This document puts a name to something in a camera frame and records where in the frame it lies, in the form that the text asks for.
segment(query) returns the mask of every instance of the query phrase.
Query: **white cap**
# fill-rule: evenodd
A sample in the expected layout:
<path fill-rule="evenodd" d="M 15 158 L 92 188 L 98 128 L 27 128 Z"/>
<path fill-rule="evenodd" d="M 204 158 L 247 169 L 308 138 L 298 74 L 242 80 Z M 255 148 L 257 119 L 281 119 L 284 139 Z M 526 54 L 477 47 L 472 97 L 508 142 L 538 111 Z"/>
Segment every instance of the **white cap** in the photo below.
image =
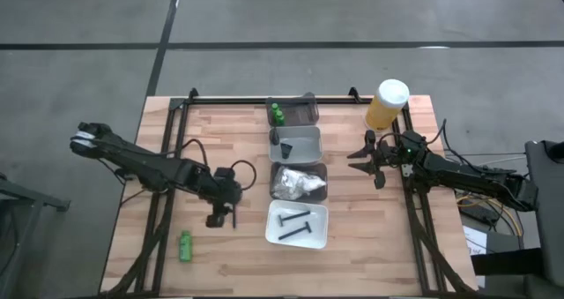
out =
<path fill-rule="evenodd" d="M 386 79 L 378 87 L 376 97 L 387 108 L 402 108 L 409 100 L 409 87 L 397 79 Z"/>

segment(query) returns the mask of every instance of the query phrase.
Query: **white tray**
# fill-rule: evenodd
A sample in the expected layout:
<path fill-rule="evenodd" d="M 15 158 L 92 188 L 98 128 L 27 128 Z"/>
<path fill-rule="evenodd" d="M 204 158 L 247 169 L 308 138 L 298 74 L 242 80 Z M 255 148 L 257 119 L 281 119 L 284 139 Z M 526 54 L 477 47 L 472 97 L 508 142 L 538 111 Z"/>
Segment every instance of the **white tray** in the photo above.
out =
<path fill-rule="evenodd" d="M 283 218 L 298 213 L 310 211 L 311 214 L 297 219 L 284 222 L 280 227 L 278 216 Z M 305 222 L 309 223 L 311 233 L 302 231 L 296 235 L 279 241 L 279 237 L 290 233 L 298 228 L 303 228 Z M 327 244 L 327 226 L 329 224 L 329 211 L 327 207 L 300 202 L 274 200 L 268 209 L 268 220 L 266 221 L 266 240 L 271 243 L 305 247 L 310 249 L 322 249 Z"/>

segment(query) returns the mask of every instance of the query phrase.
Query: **plastic bag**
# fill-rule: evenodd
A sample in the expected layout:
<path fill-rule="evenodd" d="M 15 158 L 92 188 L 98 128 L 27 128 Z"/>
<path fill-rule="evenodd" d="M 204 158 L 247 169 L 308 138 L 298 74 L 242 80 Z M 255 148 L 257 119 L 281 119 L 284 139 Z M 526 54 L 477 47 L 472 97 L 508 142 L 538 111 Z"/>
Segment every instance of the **plastic bag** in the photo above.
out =
<path fill-rule="evenodd" d="M 326 184 L 319 176 L 311 176 L 282 166 L 274 176 L 272 195 L 285 200 L 295 200 Z"/>

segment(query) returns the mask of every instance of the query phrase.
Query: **yellow bottle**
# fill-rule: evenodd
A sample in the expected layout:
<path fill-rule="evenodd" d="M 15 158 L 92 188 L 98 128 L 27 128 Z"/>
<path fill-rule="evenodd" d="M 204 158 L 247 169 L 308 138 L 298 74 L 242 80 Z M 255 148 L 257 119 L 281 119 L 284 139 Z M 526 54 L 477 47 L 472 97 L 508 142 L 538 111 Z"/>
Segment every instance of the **yellow bottle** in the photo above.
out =
<path fill-rule="evenodd" d="M 375 131 L 390 127 L 408 100 L 409 87 L 404 82 L 386 79 L 378 87 L 368 108 L 367 127 Z"/>

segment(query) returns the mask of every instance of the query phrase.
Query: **gray tray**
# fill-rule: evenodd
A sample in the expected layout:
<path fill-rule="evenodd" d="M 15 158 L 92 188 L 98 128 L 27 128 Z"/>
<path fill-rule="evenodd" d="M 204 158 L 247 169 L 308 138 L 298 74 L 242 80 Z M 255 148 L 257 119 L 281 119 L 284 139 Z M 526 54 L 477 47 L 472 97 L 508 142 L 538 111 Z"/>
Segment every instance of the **gray tray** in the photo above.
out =
<path fill-rule="evenodd" d="M 290 157 L 282 158 L 280 144 L 271 144 L 268 156 L 272 162 L 284 164 L 312 164 L 323 157 L 321 132 L 315 126 L 277 127 L 280 144 L 292 146 Z"/>
<path fill-rule="evenodd" d="M 266 115 L 268 116 L 268 124 L 271 127 L 278 126 L 272 112 L 271 106 L 273 103 L 277 103 L 284 113 L 284 126 L 310 126 L 315 125 L 319 120 L 315 95 L 311 92 L 293 98 L 267 98 Z"/>

